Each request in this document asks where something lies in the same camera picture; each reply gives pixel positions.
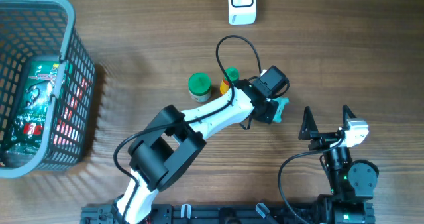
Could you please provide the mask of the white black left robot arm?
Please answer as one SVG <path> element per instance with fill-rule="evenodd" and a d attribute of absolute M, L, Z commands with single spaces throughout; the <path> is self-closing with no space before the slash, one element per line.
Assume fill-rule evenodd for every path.
<path fill-rule="evenodd" d="M 205 148 L 207 139 L 228 126 L 250 121 L 273 123 L 285 105 L 288 77 L 271 66 L 250 79 L 229 80 L 226 93 L 197 108 L 180 111 L 169 105 L 141 132 L 124 140 L 129 147 L 130 182 L 113 204 L 118 223 L 140 223 L 156 196 L 180 179 Z"/>

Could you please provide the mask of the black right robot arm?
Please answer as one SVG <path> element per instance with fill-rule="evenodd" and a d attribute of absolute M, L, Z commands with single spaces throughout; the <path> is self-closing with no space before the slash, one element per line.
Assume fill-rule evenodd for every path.
<path fill-rule="evenodd" d="M 361 144 L 369 133 L 368 123 L 343 106 L 343 125 L 335 132 L 321 133 L 310 107 L 304 109 L 300 140 L 309 140 L 308 149 L 323 154 L 322 167 L 331 194 L 321 194 L 311 208 L 312 223 L 376 222 L 370 200 L 374 197 L 379 169 L 370 161 L 353 160 L 350 150 Z"/>

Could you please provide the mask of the teal wet wipes pack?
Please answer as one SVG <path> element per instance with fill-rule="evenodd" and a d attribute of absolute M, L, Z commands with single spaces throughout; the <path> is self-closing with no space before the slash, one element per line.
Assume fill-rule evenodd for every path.
<path fill-rule="evenodd" d="M 274 123 L 281 123 L 284 106 L 287 105 L 290 101 L 287 97 L 278 97 L 278 98 L 275 98 L 274 101 L 278 102 L 278 108 L 276 109 L 276 113 L 272 121 Z"/>

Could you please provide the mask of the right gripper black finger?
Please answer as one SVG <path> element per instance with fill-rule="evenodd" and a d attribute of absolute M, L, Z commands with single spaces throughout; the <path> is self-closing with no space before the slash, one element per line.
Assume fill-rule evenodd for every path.
<path fill-rule="evenodd" d="M 303 122 L 299 131 L 299 140 L 316 139 L 319 136 L 319 130 L 314 120 L 310 106 L 305 107 L 303 113 Z"/>
<path fill-rule="evenodd" d="M 351 111 L 348 105 L 343 105 L 342 107 L 342 115 L 343 115 L 343 124 L 347 124 L 348 119 L 355 119 L 356 115 Z"/>

